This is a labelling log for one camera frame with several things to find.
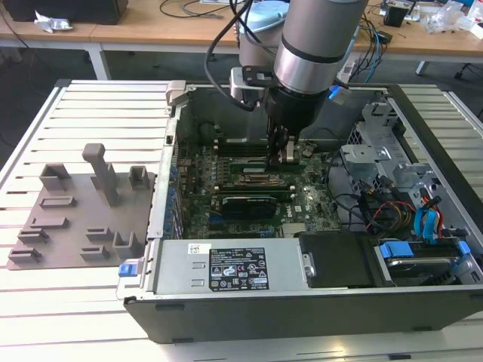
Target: slotted metal surface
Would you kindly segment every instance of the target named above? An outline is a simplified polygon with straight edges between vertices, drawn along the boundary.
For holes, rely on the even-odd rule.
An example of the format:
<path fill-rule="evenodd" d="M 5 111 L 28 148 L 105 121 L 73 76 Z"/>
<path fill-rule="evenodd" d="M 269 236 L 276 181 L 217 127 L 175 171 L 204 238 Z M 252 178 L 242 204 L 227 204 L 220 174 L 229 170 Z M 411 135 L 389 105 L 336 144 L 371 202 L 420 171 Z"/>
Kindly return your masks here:
<path fill-rule="evenodd" d="M 144 164 L 148 171 L 157 172 L 167 119 L 162 108 L 166 84 L 74 81 L 68 88 L 56 89 L 0 173 L 2 361 L 85 361 L 86 353 L 90 360 L 102 361 L 388 360 L 388 354 L 397 353 L 409 353 L 421 361 L 481 360 L 483 314 L 430 333 L 156 345 L 116 299 L 117 268 L 8 271 L 7 255 L 38 196 L 37 177 L 46 162 L 64 161 L 70 173 L 91 172 L 78 154 L 93 140 L 104 143 L 106 159 L 117 171 Z M 87 108 L 89 116 L 86 109 L 69 107 L 63 108 L 68 115 L 59 114 L 59 105 L 67 100 L 86 106 L 85 101 L 95 103 Z M 128 101 L 126 107 L 133 112 L 120 112 L 119 103 L 101 105 L 104 100 Z M 135 108 L 135 101 L 140 101 L 139 107 L 152 108 Z M 116 107 L 111 118 L 105 117 L 109 104 Z M 143 117 L 137 117 L 137 110 Z"/>
<path fill-rule="evenodd" d="M 451 92 L 434 85 L 404 85 L 414 107 L 459 168 L 476 194 L 483 199 L 483 127 Z M 420 162 L 424 152 L 407 132 L 405 138 Z"/>

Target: gray floor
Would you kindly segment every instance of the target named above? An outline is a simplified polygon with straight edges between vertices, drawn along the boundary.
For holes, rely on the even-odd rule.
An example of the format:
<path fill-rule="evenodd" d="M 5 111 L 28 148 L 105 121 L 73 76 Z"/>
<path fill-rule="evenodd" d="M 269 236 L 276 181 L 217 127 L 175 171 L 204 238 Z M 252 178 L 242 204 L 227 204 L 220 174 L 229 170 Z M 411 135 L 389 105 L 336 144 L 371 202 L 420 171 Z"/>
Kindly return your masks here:
<path fill-rule="evenodd" d="M 0 66 L 0 134 L 11 145 L 16 145 L 29 123 L 42 106 L 57 78 L 95 79 L 90 64 L 82 51 L 39 50 L 51 68 L 33 58 L 32 52 L 23 52 L 23 61 Z M 206 81 L 203 70 L 204 54 L 160 54 L 109 52 L 108 63 L 113 79 L 169 80 L 187 79 Z M 238 65 L 236 56 L 217 55 L 213 73 L 226 81 L 229 70 Z M 373 83 L 437 84 L 442 90 L 451 90 L 474 112 L 483 107 L 483 72 L 478 77 L 466 71 L 463 78 L 453 75 L 462 64 L 431 63 L 424 76 L 417 76 L 415 62 L 383 61 L 377 69 Z M 0 142 L 0 167 L 6 162 L 12 147 Z"/>

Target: black box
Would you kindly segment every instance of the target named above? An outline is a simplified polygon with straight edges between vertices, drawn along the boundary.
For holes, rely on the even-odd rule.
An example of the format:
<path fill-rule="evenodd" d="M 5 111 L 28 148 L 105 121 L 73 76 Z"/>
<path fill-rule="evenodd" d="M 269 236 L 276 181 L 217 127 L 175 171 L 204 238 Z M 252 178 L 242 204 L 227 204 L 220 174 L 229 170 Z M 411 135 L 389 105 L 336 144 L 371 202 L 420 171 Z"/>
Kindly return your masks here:
<path fill-rule="evenodd" d="M 397 8 L 396 6 L 389 6 L 386 9 L 386 15 L 384 16 L 384 25 L 400 28 L 408 11 L 409 9 L 407 8 Z"/>
<path fill-rule="evenodd" d="M 3 0 L 15 21 L 33 21 L 35 11 L 46 17 L 73 22 L 115 25 L 128 7 L 128 0 Z"/>

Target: barcode label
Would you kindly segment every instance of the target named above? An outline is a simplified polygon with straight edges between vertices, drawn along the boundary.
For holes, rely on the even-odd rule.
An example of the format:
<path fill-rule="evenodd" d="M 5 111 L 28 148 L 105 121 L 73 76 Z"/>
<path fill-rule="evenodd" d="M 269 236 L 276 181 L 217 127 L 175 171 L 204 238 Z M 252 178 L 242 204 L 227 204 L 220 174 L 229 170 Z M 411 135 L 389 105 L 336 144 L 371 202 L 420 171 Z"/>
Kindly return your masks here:
<path fill-rule="evenodd" d="M 188 254 L 209 254 L 211 244 L 188 244 Z"/>

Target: motherboard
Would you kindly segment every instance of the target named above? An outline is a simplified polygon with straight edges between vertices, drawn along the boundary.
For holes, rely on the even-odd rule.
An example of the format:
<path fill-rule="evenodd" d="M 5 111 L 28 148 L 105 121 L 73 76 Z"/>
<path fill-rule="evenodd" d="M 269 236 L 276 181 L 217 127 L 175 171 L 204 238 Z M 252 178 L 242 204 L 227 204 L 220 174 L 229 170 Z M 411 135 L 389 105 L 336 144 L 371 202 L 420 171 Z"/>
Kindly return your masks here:
<path fill-rule="evenodd" d="M 269 171 L 255 148 L 226 153 L 216 146 L 179 149 L 184 239 L 292 238 L 340 229 L 325 185 L 326 157 L 316 146 L 301 143 L 297 164 Z"/>

